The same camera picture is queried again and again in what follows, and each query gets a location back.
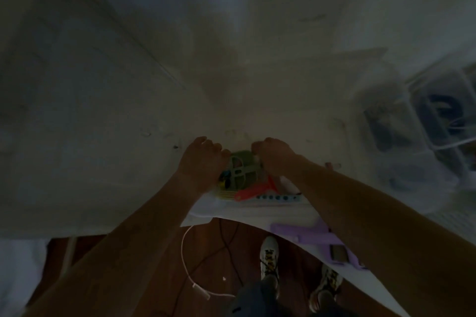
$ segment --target leg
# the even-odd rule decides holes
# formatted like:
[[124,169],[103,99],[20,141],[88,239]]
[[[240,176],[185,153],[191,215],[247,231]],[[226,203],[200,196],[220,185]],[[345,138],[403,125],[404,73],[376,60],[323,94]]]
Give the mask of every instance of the leg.
[[356,314],[336,303],[336,295],[339,293],[341,283],[342,277],[323,264],[321,283],[309,298],[312,317],[357,317]]
[[261,281],[241,288],[229,307],[227,317],[284,317],[287,312],[276,301],[279,296],[277,241],[269,236],[259,254]]

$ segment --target sneaker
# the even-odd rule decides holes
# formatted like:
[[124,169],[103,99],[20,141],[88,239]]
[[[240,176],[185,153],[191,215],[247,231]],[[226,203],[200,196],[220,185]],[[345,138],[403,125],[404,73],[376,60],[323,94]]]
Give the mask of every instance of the sneaker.
[[309,297],[309,309],[313,313],[317,313],[320,310],[319,307],[319,294],[321,292],[330,293],[334,299],[339,293],[340,285],[342,284],[342,276],[340,276],[333,269],[329,268],[325,264],[322,264],[322,278],[319,287],[317,287]]
[[268,236],[261,245],[259,260],[261,265],[261,280],[272,275],[276,278],[276,298],[279,296],[279,274],[277,272],[277,259],[279,257],[279,247],[273,236]]

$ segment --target black cable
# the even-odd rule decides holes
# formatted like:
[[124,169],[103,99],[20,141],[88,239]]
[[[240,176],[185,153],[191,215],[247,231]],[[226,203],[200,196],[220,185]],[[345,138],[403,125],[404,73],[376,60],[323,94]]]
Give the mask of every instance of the black cable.
[[238,273],[238,270],[237,270],[237,266],[235,265],[235,262],[233,262],[233,256],[232,256],[232,254],[231,254],[231,250],[230,250],[229,244],[225,241],[225,236],[223,235],[223,229],[222,229],[222,227],[221,227],[221,221],[222,221],[222,219],[220,218],[220,220],[218,221],[218,225],[219,225],[219,227],[220,227],[220,237],[221,237],[221,240],[222,240],[223,244],[225,245],[225,248],[226,248],[227,251],[228,251],[228,254],[229,254],[229,256],[230,256],[231,266],[233,266],[233,269],[235,270],[235,273],[236,273],[236,275],[237,275],[237,277],[238,277],[238,280],[239,280],[239,282],[240,282],[240,284],[241,284],[241,287],[242,287],[244,284],[243,284],[243,281],[241,280],[241,277],[239,276],[239,273]]
[[[221,218],[218,222],[219,226],[220,226],[220,234],[221,234]],[[174,308],[172,309],[172,313],[171,314],[168,314],[167,312],[165,311],[162,311],[162,310],[153,310],[152,313],[151,313],[151,317],[152,316],[155,316],[155,315],[158,315],[158,314],[162,314],[162,315],[165,315],[167,317],[173,317],[174,314],[175,314],[175,310],[177,309],[177,306],[178,306],[178,303],[179,303],[179,299],[180,299],[180,296],[183,292],[183,288],[185,287],[185,283],[187,283],[187,280],[189,277],[192,276],[192,274],[208,259],[210,259],[211,257],[213,257],[214,255],[218,254],[219,252],[223,251],[223,249],[228,249],[229,251],[229,247],[227,248],[227,246],[229,244],[231,244],[231,242],[233,242],[233,240],[235,239],[235,236],[238,232],[238,227],[239,227],[239,222],[237,222],[237,227],[235,228],[235,231],[233,232],[233,236],[231,236],[231,239],[230,239],[230,242],[226,243],[224,241],[224,238],[222,238],[223,242],[225,243],[225,245],[219,249],[217,249],[215,252],[212,252],[211,254],[209,254],[208,256],[204,257],[204,259],[202,259],[198,265],[196,265],[191,272],[188,272],[187,276],[183,279],[182,281],[182,285],[180,287],[180,290],[178,291],[178,294],[177,294],[177,297],[175,298],[175,302],[174,302]]]

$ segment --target white cable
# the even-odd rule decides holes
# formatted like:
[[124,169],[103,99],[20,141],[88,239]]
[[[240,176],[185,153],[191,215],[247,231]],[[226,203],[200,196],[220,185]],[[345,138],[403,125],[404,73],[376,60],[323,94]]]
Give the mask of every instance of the white cable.
[[202,292],[207,299],[210,299],[210,295],[218,296],[218,297],[232,297],[232,298],[235,298],[235,295],[230,295],[228,293],[215,293],[215,292],[210,292],[210,291],[206,290],[205,288],[203,288],[202,286],[197,284],[192,279],[190,274],[188,273],[187,266],[185,265],[185,260],[183,259],[183,241],[184,241],[185,236],[187,235],[188,231],[191,230],[192,227],[193,226],[188,227],[188,229],[185,231],[185,233],[183,234],[183,237],[182,237],[182,243],[180,245],[180,256],[182,257],[183,268],[185,269],[185,273],[187,273],[188,279],[190,280],[190,282],[192,282],[192,287],[193,288],[198,288],[200,290],[200,292]]

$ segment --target wooden floor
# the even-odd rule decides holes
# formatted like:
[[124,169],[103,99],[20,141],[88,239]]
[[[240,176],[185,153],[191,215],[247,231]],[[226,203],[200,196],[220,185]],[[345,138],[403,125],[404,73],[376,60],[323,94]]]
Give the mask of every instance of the wooden floor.
[[[220,235],[220,224],[223,237],[229,243],[237,271],[234,270],[230,254],[224,247]],[[179,230],[159,261],[156,272],[134,312],[134,317],[171,317],[172,313],[174,317],[223,315],[231,301],[229,297],[211,296],[209,300],[206,300],[187,280],[180,259],[180,243],[186,230],[187,228]],[[240,279],[245,284],[260,279],[259,251],[266,236],[268,232],[255,227],[218,218],[213,219],[209,224],[195,226],[188,232],[184,241],[184,259],[188,271],[195,282],[207,290],[236,294],[241,287]],[[78,261],[92,249],[102,237],[78,238],[73,262]],[[309,314],[307,299],[319,283],[321,262],[300,247],[282,238],[276,238],[280,248],[279,301],[291,309],[295,316],[307,316]],[[56,250],[64,249],[62,240],[56,244]],[[55,256],[57,259],[58,254],[59,252],[55,252],[54,248],[49,249],[44,272],[47,281],[40,284],[35,292],[35,299],[51,285],[51,276],[58,275],[54,270],[59,270],[61,266],[58,269],[50,257]],[[342,285],[342,293],[338,301],[362,317],[396,316],[347,282]]]

